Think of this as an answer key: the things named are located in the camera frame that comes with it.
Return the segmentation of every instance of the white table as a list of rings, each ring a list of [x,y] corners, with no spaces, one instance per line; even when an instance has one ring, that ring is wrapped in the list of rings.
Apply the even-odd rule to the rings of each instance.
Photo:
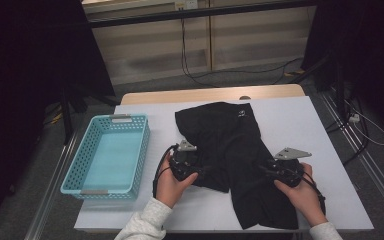
[[[373,225],[343,168],[340,159],[308,97],[229,100],[251,103],[262,140],[274,155],[284,147],[307,152],[300,159],[313,166],[314,178],[326,197],[327,218],[338,231],[365,231]],[[75,229],[87,232],[119,231],[135,211],[141,211],[152,196],[152,180],[164,151],[183,137],[175,124],[174,112],[208,102],[121,105],[115,113],[146,113],[151,130],[140,193],[134,202],[85,200]],[[299,230],[309,229],[298,215]],[[242,231],[232,207],[230,193],[191,186],[174,208],[164,227],[169,232]],[[263,226],[246,231],[285,232]]]

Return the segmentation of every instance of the cable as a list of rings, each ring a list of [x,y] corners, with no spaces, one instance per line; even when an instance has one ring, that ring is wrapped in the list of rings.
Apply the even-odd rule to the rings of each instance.
[[[363,108],[361,107],[360,100],[358,98],[356,98],[356,100],[357,100],[357,104],[358,104],[358,107],[360,109],[360,112],[362,113]],[[351,103],[349,103],[348,101],[345,101],[345,102],[347,104],[350,104],[350,106],[355,110],[355,107]],[[369,136],[369,131],[367,129],[367,124],[366,124],[366,121],[364,118],[360,121],[360,124],[362,125],[362,128],[363,128],[363,131],[365,132],[365,135]],[[354,155],[352,155],[349,159],[342,162],[342,165],[345,167],[352,160],[356,159],[367,148],[368,144],[369,144],[369,142],[367,141],[367,138],[364,138],[363,142],[361,143],[361,146],[357,149],[357,151],[354,153]]]
[[[326,215],[326,204],[325,204],[325,200],[326,200],[326,197],[323,196],[323,194],[320,192],[320,190],[317,188],[317,184],[316,182],[314,181],[314,179],[310,176],[310,174],[306,173],[305,171],[302,171],[303,175],[300,175],[294,171],[292,171],[291,169],[289,168],[285,168],[285,167],[282,167],[282,166],[279,166],[277,165],[278,168],[282,169],[282,170],[285,170],[285,171],[288,171],[290,172],[292,175],[294,175],[295,177],[299,177],[302,181],[304,181],[305,183],[307,183],[317,194],[317,197],[319,199],[319,202],[320,202],[320,208],[323,212],[324,215]]]
[[[182,23],[182,59],[181,60],[182,60],[182,70],[183,70],[183,73],[187,77],[192,79],[194,82],[196,82],[196,83],[198,83],[200,85],[218,88],[218,86],[215,86],[215,85],[212,85],[212,84],[206,84],[206,83],[199,82],[198,80],[195,79],[196,77],[193,77],[191,75],[191,73],[189,72],[188,61],[187,61],[187,58],[186,58],[185,20],[182,18],[180,21]]]
[[[345,123],[341,123],[341,125],[337,126],[336,128],[334,129],[331,129],[331,130],[327,130],[326,129],[326,133],[329,134],[329,133],[333,133],[335,131],[338,131],[339,129],[342,129],[343,127],[345,127],[346,125],[346,122]]]
[[[364,114],[362,114],[361,112],[357,111],[354,106],[352,106],[352,104],[348,103],[346,101],[346,103],[357,113],[359,114],[361,117],[363,117],[363,119],[369,121],[371,124],[373,124],[376,128],[378,128],[383,134],[384,134],[384,130],[379,127],[376,123],[374,123],[372,120],[370,120],[368,117],[364,116]],[[380,145],[380,146],[384,146],[384,143],[379,143],[379,142],[376,142],[374,141],[373,139],[371,139],[367,133],[364,133],[362,130],[360,130],[358,127],[357,127],[357,124],[354,122],[354,127],[357,129],[358,132],[361,133],[361,135],[363,135],[367,140],[371,141],[372,143],[375,143],[377,145]]]
[[[337,123],[336,121],[333,121],[333,123],[329,124],[327,127],[325,127],[325,130],[327,131],[327,129],[329,129],[330,127],[332,127],[333,125],[335,125],[335,123]]]
[[[61,104],[57,104],[55,107],[53,107],[51,110],[45,113],[45,116],[51,115],[51,113],[55,112],[58,109],[60,111],[61,109]]]
[[[308,19],[308,28],[311,29],[311,19],[310,19],[310,13],[308,12],[308,9],[310,7],[307,7],[307,19]]]
[[[52,120],[49,120],[49,121],[47,121],[47,122],[44,122],[44,123],[42,123],[42,125],[45,126],[45,125],[48,125],[48,124],[55,124],[55,123],[57,123],[57,122],[58,122],[59,120],[61,120],[61,119],[64,119],[63,114],[62,114],[62,113],[57,113],[57,114],[55,115],[55,117],[52,118]]]
[[[152,181],[152,195],[154,196],[154,198],[157,196],[158,179],[160,178],[161,174],[162,174],[164,171],[166,171],[167,169],[170,168],[170,167],[167,167],[167,168],[163,169],[163,170],[160,172],[160,169],[161,169],[161,166],[163,165],[165,156],[167,155],[168,152],[170,152],[170,150],[175,149],[175,148],[177,148],[178,146],[179,146],[179,145],[176,144],[176,145],[171,145],[169,148],[167,148],[167,150],[164,152],[163,156],[161,157],[160,162],[158,163],[157,171],[155,172],[155,176],[154,176],[154,181]]]
[[[261,71],[223,70],[223,71],[213,71],[213,72],[208,72],[208,73],[204,73],[204,74],[201,74],[201,75],[192,76],[192,74],[189,72],[189,67],[188,67],[187,57],[186,57],[186,41],[185,41],[186,30],[185,30],[185,21],[184,21],[184,19],[181,19],[181,24],[182,24],[182,59],[181,59],[182,70],[183,70],[183,73],[185,74],[185,76],[189,77],[194,82],[196,82],[196,83],[198,83],[200,85],[219,88],[219,86],[215,86],[215,85],[207,84],[207,83],[202,83],[202,82],[199,82],[198,80],[196,80],[197,78],[202,78],[202,77],[209,76],[209,75],[212,75],[212,74],[218,74],[218,73],[250,73],[250,74],[254,74],[255,73],[255,74],[257,74],[257,73],[266,73],[266,72],[272,72],[272,71],[276,71],[276,70],[279,70],[279,69],[283,69],[281,76],[276,81],[271,83],[271,85],[274,85],[277,82],[279,82],[280,80],[282,80],[283,75],[285,73],[285,68],[289,64],[291,64],[291,63],[293,63],[295,61],[303,59],[302,57],[301,58],[295,58],[293,60],[290,60],[290,61],[286,62],[285,64],[282,64],[281,66],[278,66],[278,67],[275,67],[275,68],[272,68],[272,69],[268,69],[268,70],[261,70]]]

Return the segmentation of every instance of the black cloth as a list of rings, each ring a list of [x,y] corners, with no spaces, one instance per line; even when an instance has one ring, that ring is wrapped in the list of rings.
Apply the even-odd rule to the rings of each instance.
[[[180,133],[198,148],[198,165],[211,169],[194,185],[230,189],[243,229],[256,224],[298,228],[289,199],[256,167],[267,167],[273,157],[261,140],[250,104],[210,103],[178,111],[175,118]]]

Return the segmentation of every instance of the human hand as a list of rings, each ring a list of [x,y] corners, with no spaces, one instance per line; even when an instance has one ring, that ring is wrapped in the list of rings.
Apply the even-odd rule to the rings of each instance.
[[[301,164],[304,167],[304,172],[308,174],[308,176],[307,174],[304,174],[304,177],[311,182],[313,174],[311,165],[306,163]],[[327,219],[320,208],[317,193],[308,183],[301,181],[298,186],[291,188],[288,185],[275,180],[274,185],[276,185],[276,187],[289,198],[292,205],[304,215],[311,227],[327,222]]]
[[[189,187],[198,177],[198,173],[193,173],[185,180],[179,182],[173,175],[168,163],[170,152],[167,153],[159,170],[156,199],[169,208],[173,208],[183,194],[183,191]]]

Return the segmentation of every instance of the blue plastic basket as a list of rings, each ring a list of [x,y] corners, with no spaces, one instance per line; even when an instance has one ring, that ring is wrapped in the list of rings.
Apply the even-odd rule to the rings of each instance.
[[[79,199],[136,199],[149,134],[144,114],[92,118],[61,192]]]

